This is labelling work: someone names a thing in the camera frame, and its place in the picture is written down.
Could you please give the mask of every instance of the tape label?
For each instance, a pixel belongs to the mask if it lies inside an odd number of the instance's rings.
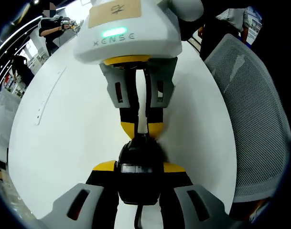
[[[115,0],[89,10],[88,28],[107,22],[141,17],[141,0]]]

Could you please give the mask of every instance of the black cable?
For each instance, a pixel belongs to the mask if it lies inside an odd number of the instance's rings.
[[[138,205],[136,216],[135,216],[135,229],[142,229],[141,226],[141,213],[142,213],[143,205]]]

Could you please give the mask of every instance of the white strip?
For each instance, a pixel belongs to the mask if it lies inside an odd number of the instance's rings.
[[[43,111],[44,111],[45,105],[48,102],[48,100],[50,98],[50,95],[51,95],[53,89],[55,88],[55,85],[57,84],[59,78],[62,76],[62,74],[65,72],[66,69],[67,69],[67,67],[65,67],[65,69],[60,74],[58,74],[58,76],[56,77],[55,82],[52,83],[52,85],[49,88],[48,92],[45,94],[44,100],[43,100],[43,102],[41,103],[41,105],[40,105],[40,107],[38,109],[38,115],[37,115],[36,120],[35,120],[35,125],[39,125],[41,117],[43,115]]]
[[[66,6],[64,7],[60,7],[58,9],[56,9],[56,11],[62,10],[66,8]],[[37,18],[31,20],[30,22],[26,23],[25,25],[21,26],[16,32],[14,32],[11,36],[9,36],[9,38],[7,38],[1,45],[0,45],[0,50],[3,48],[3,46],[11,39],[13,38],[18,32],[20,32],[21,30],[23,30],[26,26],[28,26],[29,24],[33,23],[34,21],[40,19],[42,16],[38,16]]]

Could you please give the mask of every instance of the rectangular slot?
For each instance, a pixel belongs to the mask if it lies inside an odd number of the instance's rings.
[[[162,103],[162,101],[163,101],[163,81],[161,81],[161,80],[157,81],[157,90],[158,90],[157,102]]]
[[[208,219],[209,218],[208,210],[206,206],[204,205],[200,196],[197,194],[197,192],[195,192],[195,190],[190,190],[190,191],[187,191],[187,193],[189,197],[191,198],[191,201],[195,207],[199,221],[202,222]]]
[[[115,84],[115,86],[116,86],[116,94],[117,94],[118,103],[122,103],[123,102],[123,98],[122,98],[122,91],[121,91],[120,82],[117,82]]]
[[[87,197],[89,195],[89,191],[88,190],[84,190],[82,189],[79,194],[77,195],[77,197],[75,198],[75,200],[73,201],[67,216],[70,219],[73,220],[77,220],[79,213],[84,205],[84,202],[86,201]]]

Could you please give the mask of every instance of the yellow accent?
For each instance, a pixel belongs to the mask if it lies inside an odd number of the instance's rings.
[[[149,55],[132,55],[132,56],[119,56],[104,60],[105,65],[112,65],[115,63],[128,63],[128,62],[146,62],[151,56]]]
[[[113,171],[115,167],[115,162],[116,161],[107,161],[101,164],[98,164],[93,168],[93,170],[96,171]]]
[[[165,173],[179,173],[179,172],[185,172],[185,169],[171,163],[164,162],[163,168]]]
[[[125,133],[133,139],[135,137],[135,124],[134,123],[125,123],[121,122],[121,126]]]
[[[148,123],[150,136],[156,139],[163,129],[163,123]]]

